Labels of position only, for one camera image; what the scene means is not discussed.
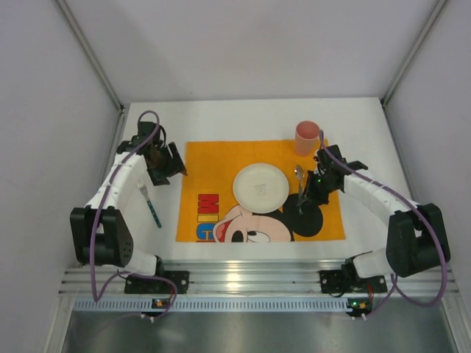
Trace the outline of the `spoon with green handle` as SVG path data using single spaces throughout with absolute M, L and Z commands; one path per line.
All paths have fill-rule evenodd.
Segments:
M 303 178 L 304 178 L 304 170 L 301 165 L 296 165 L 295 174 L 298 180 L 298 196 L 297 196 L 297 209 L 300 215 L 303 214 L 302 211 L 302 204 L 304 203 L 304 196 L 303 196 Z

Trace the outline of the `pink plastic cup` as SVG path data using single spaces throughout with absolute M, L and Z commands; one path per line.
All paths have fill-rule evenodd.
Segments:
M 295 129 L 295 152 L 301 156 L 308 156 L 316 141 L 319 139 L 319 126 L 313 121 L 301 121 Z

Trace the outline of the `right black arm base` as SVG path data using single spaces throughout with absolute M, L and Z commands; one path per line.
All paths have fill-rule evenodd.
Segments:
M 321 292 L 333 297 L 347 293 L 386 293 L 384 276 L 360 278 L 353 264 L 353 257 L 345 260 L 340 269 L 319 271 Z

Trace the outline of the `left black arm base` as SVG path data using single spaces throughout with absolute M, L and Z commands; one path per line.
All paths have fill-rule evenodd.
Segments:
M 124 292 L 126 294 L 173 294 L 173 282 L 176 286 L 177 294 L 187 293 L 189 286 L 190 273 L 188 271 L 164 271 L 163 278 L 151 279 L 150 276 L 140 274 L 128 274 L 124 271 L 118 271 L 118 276 L 126 280 Z

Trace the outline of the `orange Mickey Mouse placemat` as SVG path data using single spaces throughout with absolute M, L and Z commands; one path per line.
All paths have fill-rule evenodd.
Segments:
M 288 243 L 345 240 L 338 193 L 326 205 L 297 209 L 295 168 L 314 169 L 314 156 L 295 153 L 292 140 L 189 142 L 176 240 L 180 243 Z M 257 163 L 278 168 L 289 185 L 283 204 L 269 213 L 248 210 L 234 195 L 240 171 Z

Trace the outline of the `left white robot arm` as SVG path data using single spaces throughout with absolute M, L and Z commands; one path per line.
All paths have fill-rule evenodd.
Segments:
M 166 131 L 151 121 L 117 148 L 113 166 L 92 199 L 70 214 L 74 251 L 82 265 L 113 265 L 144 276 L 163 276 L 160 257 L 138 248 L 162 224 L 151 193 L 186 168 Z

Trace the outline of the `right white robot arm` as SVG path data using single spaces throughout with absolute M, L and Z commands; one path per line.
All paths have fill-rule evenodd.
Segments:
M 386 226 L 382 249 L 346 259 L 344 270 L 355 279 L 396 274 L 406 278 L 450 261 L 442 211 L 433 203 L 419 204 L 373 179 L 360 161 L 347 162 L 337 145 L 320 148 L 316 170 L 295 204 L 296 215 L 307 215 L 312 207 L 329 202 L 341 191 L 356 199 Z

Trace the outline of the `fork with green handle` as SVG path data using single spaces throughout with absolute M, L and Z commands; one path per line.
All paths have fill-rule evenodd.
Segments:
M 142 179 L 140 179 L 138 182 L 137 182 L 137 186 L 138 186 L 138 189 L 139 191 L 141 192 L 142 196 L 144 197 L 144 199 L 146 200 L 146 203 L 147 203 L 147 206 L 149 208 L 149 211 L 150 213 L 152 214 L 152 217 L 154 218 L 155 220 L 155 223 L 157 225 L 157 227 L 159 229 L 162 228 L 162 224 L 160 222 L 160 219 L 155 211 L 155 208 L 149 198 L 149 191 L 148 191 L 148 188 L 146 186 L 146 184 L 144 183 L 144 181 Z

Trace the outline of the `cream white plate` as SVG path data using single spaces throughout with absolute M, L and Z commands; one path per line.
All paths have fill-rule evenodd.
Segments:
M 270 213 L 283 206 L 290 191 L 286 175 L 267 163 L 241 169 L 233 181 L 233 195 L 240 206 L 252 213 Z

